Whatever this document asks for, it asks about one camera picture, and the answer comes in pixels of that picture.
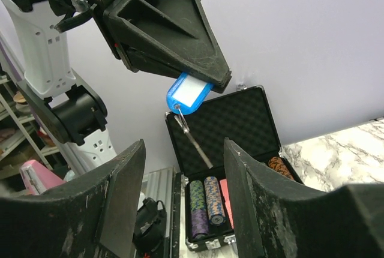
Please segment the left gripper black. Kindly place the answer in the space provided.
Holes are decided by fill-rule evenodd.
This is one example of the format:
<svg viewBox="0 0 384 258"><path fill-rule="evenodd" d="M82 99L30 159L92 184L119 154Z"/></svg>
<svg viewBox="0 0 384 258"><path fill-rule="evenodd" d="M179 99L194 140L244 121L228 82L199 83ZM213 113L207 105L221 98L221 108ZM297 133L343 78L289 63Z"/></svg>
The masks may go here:
<svg viewBox="0 0 384 258"><path fill-rule="evenodd" d="M94 19L114 56L134 73L187 73L222 93L231 70L201 0L54 0L64 33Z"/></svg>

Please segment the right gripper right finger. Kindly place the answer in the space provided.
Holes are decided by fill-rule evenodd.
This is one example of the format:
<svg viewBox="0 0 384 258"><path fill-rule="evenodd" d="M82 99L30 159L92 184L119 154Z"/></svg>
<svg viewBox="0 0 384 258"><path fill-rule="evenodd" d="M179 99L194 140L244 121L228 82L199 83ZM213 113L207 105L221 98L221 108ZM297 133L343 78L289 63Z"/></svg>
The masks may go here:
<svg viewBox="0 0 384 258"><path fill-rule="evenodd" d="M292 181L224 141L239 257L382 257L383 185L330 192Z"/></svg>

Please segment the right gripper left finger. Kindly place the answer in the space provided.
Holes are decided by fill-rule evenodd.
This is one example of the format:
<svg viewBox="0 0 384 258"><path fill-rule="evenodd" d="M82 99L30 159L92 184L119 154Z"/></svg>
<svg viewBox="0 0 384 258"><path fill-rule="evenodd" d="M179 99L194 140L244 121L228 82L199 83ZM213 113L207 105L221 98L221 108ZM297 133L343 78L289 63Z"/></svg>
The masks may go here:
<svg viewBox="0 0 384 258"><path fill-rule="evenodd" d="M146 148L138 140L39 196L1 199L2 257L131 257Z"/></svg>

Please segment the blue key tag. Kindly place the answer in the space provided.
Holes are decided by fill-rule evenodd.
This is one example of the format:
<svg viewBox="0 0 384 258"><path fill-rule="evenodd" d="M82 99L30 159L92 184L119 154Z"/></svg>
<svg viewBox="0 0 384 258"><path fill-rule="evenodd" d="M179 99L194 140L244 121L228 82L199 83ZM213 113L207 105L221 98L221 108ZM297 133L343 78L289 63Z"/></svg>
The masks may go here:
<svg viewBox="0 0 384 258"><path fill-rule="evenodd" d="M190 115L202 105L213 86L211 83L182 73L167 92L167 106L173 113Z"/></svg>

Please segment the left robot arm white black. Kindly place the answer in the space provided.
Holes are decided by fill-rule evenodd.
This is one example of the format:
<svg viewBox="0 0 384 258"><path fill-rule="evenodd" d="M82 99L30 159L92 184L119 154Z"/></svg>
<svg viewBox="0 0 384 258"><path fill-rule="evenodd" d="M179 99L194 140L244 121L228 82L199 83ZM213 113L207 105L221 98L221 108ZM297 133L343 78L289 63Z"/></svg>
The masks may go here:
<svg viewBox="0 0 384 258"><path fill-rule="evenodd" d="M230 68L201 0L1 0L25 59L17 86L82 175L116 157L102 99L71 69L67 32L94 20L114 57L132 72L174 78L166 95L183 127Z"/></svg>

